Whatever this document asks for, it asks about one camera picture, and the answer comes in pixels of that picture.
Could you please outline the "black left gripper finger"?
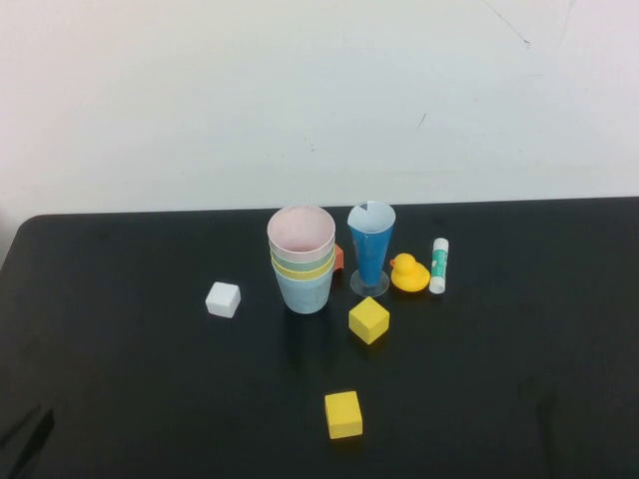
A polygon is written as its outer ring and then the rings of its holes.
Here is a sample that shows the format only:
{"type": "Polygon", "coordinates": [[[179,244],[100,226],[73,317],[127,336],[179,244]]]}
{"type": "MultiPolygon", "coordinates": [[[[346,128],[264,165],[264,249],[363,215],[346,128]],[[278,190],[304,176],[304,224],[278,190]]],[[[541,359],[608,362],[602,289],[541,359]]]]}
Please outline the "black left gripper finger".
{"type": "Polygon", "coordinates": [[[53,428],[52,408],[33,406],[1,426],[1,464],[26,465],[46,444],[53,428]]]}

